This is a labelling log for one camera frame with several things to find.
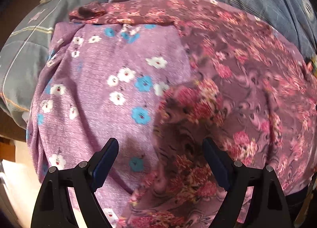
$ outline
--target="maroon floral fabric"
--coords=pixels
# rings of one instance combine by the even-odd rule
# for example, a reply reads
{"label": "maroon floral fabric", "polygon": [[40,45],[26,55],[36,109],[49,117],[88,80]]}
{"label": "maroon floral fabric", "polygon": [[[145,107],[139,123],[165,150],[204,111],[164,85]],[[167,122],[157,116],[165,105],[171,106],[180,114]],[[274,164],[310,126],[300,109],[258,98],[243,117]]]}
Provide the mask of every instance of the maroon floral fabric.
{"label": "maroon floral fabric", "polygon": [[[74,22],[174,25],[192,78],[172,86],[153,127],[157,169],[134,191],[119,226],[208,227],[226,192],[202,153],[211,136],[233,160],[270,164],[285,195],[309,182],[316,163],[317,83],[268,24],[210,0],[91,3]],[[249,188],[238,221],[251,199]]]}

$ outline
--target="purple floral cloth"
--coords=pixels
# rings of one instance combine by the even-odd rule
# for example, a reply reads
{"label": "purple floral cloth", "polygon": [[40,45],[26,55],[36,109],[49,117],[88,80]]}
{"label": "purple floral cloth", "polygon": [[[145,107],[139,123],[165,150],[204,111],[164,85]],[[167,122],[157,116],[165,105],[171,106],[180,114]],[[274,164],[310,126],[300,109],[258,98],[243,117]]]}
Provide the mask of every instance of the purple floral cloth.
{"label": "purple floral cloth", "polygon": [[[270,164],[285,195],[309,183],[316,164],[317,82],[296,47],[272,27],[214,0],[92,3],[72,12],[70,18],[91,24],[125,24],[105,30],[104,39],[96,31],[80,33],[88,27],[78,24],[71,39],[63,38],[67,45],[56,47],[56,58],[48,61],[50,70],[41,73],[28,124],[33,132],[28,144],[38,173],[43,159],[60,162],[67,155],[65,164],[69,161],[74,166],[109,137],[123,131],[133,134],[139,142],[139,148],[133,147],[134,156],[126,156],[132,152],[130,141],[116,137],[122,152],[97,197],[102,207],[113,208],[120,216],[115,225],[135,228],[210,225],[226,192],[217,185],[203,157],[201,144],[207,136],[247,166],[262,169]],[[174,51],[144,56],[144,48],[156,44],[160,35],[155,33],[147,43],[137,44],[144,37],[143,29],[177,32],[179,40],[165,36],[164,46],[173,45]],[[127,52],[112,57],[108,52],[116,52],[120,42],[112,44],[110,37],[125,39],[123,50],[130,45]],[[82,55],[88,72],[78,80],[72,66]],[[132,81],[125,81],[126,71],[128,77],[134,76],[133,86]],[[45,89],[48,73],[53,81]],[[112,86],[118,80],[125,85],[123,91],[114,90],[120,83]],[[129,102],[135,98],[132,104],[127,103],[125,93]],[[119,128],[107,122],[109,112]],[[46,118],[55,125],[47,124]],[[108,192],[118,196],[118,203],[102,197]],[[239,222],[245,219],[251,194],[249,188]],[[129,202],[123,209],[124,200]]]}

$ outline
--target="pink floral fabric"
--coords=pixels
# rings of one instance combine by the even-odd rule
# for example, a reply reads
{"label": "pink floral fabric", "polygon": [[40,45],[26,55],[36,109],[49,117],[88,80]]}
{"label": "pink floral fabric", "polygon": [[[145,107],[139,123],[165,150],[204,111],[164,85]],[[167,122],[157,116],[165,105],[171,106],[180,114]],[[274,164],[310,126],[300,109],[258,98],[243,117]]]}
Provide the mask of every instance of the pink floral fabric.
{"label": "pink floral fabric", "polygon": [[[92,3],[74,22],[174,25],[192,78],[164,93],[153,127],[159,162],[118,225],[208,227],[226,192],[202,153],[210,136],[233,160],[273,166],[285,195],[306,186],[316,163],[317,83],[298,50],[268,24],[209,0]],[[251,199],[249,188],[238,221]]]}

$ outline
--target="screw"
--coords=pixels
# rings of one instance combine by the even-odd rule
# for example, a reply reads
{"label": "screw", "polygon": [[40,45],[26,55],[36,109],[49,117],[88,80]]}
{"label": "screw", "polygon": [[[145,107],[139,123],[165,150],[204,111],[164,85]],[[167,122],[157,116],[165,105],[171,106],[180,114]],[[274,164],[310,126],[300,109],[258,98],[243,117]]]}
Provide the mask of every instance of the screw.
{"label": "screw", "polygon": [[49,168],[49,172],[52,173],[52,172],[55,172],[56,171],[56,167],[55,166],[52,166]]}
{"label": "screw", "polygon": [[272,166],[266,166],[265,167],[268,171],[273,171],[273,167]]}
{"label": "screw", "polygon": [[87,166],[87,162],[86,161],[82,161],[79,163],[79,167],[86,167]]}
{"label": "screw", "polygon": [[236,167],[241,167],[242,163],[240,161],[234,161],[233,163]]}

